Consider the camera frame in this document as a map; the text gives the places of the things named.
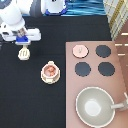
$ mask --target stove top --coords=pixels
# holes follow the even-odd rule
[[[85,46],[86,55],[77,57],[73,48]],[[108,92],[115,103],[125,99],[121,66],[113,41],[79,41],[66,43],[66,128],[90,128],[76,112],[77,95],[86,87],[99,87]],[[127,128],[128,111],[116,112],[107,128]]]

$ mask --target mug handle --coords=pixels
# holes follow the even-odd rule
[[[54,64],[54,62],[53,61],[49,61],[48,64]]]

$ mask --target black burner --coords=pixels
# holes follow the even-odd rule
[[[112,76],[115,72],[114,66],[109,62],[100,63],[98,70],[103,76]]]
[[[91,71],[91,68],[89,64],[87,64],[86,62],[79,62],[75,66],[75,72],[79,76],[82,76],[82,77],[87,76],[89,75],[90,71]]]
[[[111,55],[111,49],[106,45],[99,45],[96,48],[96,54],[102,58],[106,58]]]

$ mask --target white bowl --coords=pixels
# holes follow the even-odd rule
[[[115,116],[112,97],[98,87],[83,89],[76,98],[76,111],[80,119],[91,127],[105,127]]]

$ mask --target pink plate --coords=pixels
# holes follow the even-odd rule
[[[88,55],[88,49],[84,45],[76,45],[73,48],[73,54],[75,57],[84,58]]]

